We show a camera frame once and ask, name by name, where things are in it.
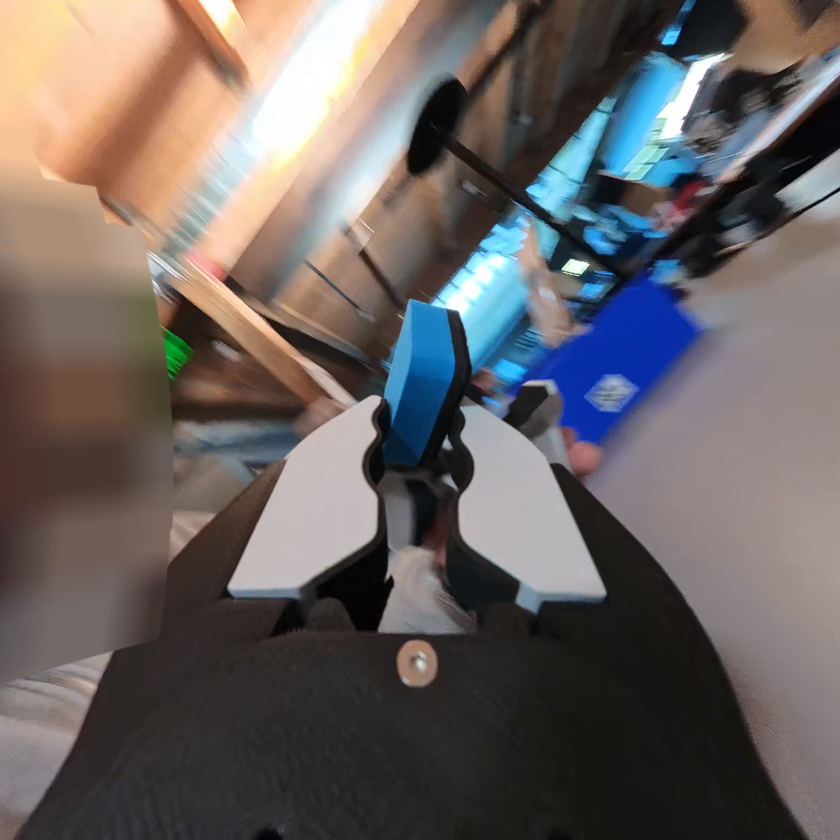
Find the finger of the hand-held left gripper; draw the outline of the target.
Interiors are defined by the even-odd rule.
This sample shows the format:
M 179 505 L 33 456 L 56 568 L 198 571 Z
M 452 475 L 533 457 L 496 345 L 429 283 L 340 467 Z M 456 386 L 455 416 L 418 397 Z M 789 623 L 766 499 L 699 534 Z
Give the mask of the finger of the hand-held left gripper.
M 554 381 L 527 381 L 509 403 L 504 422 L 534 444 L 550 463 L 565 463 L 566 443 L 560 425 L 563 408 Z

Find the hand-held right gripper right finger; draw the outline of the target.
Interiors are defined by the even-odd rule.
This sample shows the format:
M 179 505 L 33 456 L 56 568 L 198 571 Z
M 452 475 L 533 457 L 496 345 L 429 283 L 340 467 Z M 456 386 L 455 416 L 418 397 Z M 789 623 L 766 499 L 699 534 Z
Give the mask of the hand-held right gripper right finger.
M 456 494 L 448 508 L 448 588 L 473 613 L 511 604 L 600 604 L 606 588 L 553 464 L 517 429 L 479 406 L 450 429 Z

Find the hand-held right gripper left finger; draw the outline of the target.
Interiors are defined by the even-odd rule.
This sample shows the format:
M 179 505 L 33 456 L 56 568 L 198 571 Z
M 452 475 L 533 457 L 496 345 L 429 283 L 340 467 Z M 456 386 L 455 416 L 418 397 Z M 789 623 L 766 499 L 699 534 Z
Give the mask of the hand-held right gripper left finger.
M 383 443 L 389 408 L 371 396 L 286 458 L 227 592 L 289 599 L 303 612 L 334 598 L 351 617 L 380 617 L 389 595 Z

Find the blue plastic bin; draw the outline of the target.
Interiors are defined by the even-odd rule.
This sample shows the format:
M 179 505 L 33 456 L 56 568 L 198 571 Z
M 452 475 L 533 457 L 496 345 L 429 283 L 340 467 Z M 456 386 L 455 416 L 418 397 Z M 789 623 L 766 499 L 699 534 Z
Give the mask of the blue plastic bin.
M 646 270 L 603 304 L 587 330 L 547 351 L 529 378 L 553 381 L 563 398 L 560 424 L 602 445 L 704 332 Z

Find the blue foam eraser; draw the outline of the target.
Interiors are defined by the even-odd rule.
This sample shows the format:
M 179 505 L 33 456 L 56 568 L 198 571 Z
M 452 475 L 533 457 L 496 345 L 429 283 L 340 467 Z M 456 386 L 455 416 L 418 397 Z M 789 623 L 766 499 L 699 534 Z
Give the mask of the blue foam eraser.
M 386 464 L 427 466 L 441 449 L 471 378 L 464 325 L 455 310 L 410 300 L 395 342 L 384 399 L 391 425 Z

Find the person's left hand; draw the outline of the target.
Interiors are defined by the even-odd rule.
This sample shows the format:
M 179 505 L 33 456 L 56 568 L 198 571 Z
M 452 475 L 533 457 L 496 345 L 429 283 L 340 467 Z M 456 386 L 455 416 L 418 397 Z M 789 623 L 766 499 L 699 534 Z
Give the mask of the person's left hand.
M 592 476 L 602 463 L 602 448 L 580 440 L 569 427 L 562 427 L 561 432 L 570 472 L 580 480 Z

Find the green plastic bin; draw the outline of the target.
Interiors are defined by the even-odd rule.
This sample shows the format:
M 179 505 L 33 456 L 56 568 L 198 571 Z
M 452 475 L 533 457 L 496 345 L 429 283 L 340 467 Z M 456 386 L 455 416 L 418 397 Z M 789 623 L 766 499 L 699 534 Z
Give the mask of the green plastic bin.
M 192 360 L 194 350 L 167 328 L 161 327 L 161 334 L 164 340 L 167 375 L 169 380 L 173 381 Z

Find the black round floor lamp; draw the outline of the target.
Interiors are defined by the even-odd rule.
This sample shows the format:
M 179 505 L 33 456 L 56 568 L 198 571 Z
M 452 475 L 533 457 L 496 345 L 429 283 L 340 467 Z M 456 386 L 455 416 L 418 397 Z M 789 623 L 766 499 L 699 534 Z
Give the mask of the black round floor lamp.
M 456 77 L 445 78 L 430 94 L 418 114 L 407 148 L 406 169 L 411 177 L 431 171 L 445 154 L 452 154 L 480 175 L 509 201 L 528 211 L 550 227 L 558 236 L 587 255 L 617 280 L 627 282 L 630 276 L 608 255 L 598 253 L 585 239 L 563 224 L 550 211 L 536 203 L 527 190 L 515 186 L 498 169 L 464 146 L 458 139 L 459 123 L 466 108 L 467 90 Z

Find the wooden post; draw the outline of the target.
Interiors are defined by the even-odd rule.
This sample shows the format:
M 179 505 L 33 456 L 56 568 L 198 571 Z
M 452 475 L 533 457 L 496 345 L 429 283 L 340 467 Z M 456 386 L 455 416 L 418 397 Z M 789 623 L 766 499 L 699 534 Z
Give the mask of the wooden post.
M 163 265 L 171 276 L 171 286 L 184 299 L 214 321 L 305 406 L 322 398 L 342 408 L 356 404 L 356 399 L 330 373 L 296 350 L 222 282 L 190 261 L 184 265 Z

